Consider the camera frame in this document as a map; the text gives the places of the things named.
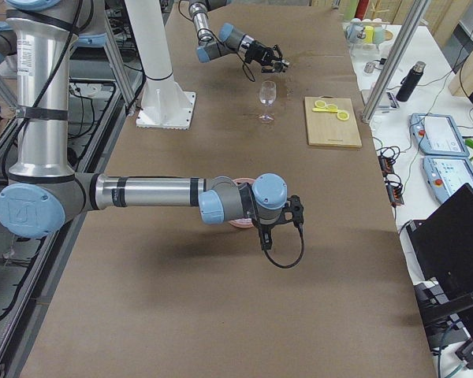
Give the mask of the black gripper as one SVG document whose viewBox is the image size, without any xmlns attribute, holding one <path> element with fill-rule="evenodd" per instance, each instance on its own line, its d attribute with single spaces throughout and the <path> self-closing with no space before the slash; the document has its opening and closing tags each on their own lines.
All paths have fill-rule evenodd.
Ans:
<svg viewBox="0 0 473 378">
<path fill-rule="evenodd" d="M 256 61 L 262 67 L 261 73 L 275 73 L 273 63 L 282 63 L 283 61 L 283 54 L 277 44 L 269 47 L 256 40 L 243 41 L 242 48 L 244 50 L 244 62 L 250 64 Z"/>
<path fill-rule="evenodd" d="M 271 250 L 273 246 L 271 230 L 273 228 L 268 224 L 258 224 L 257 229 L 262 251 Z"/>
</svg>

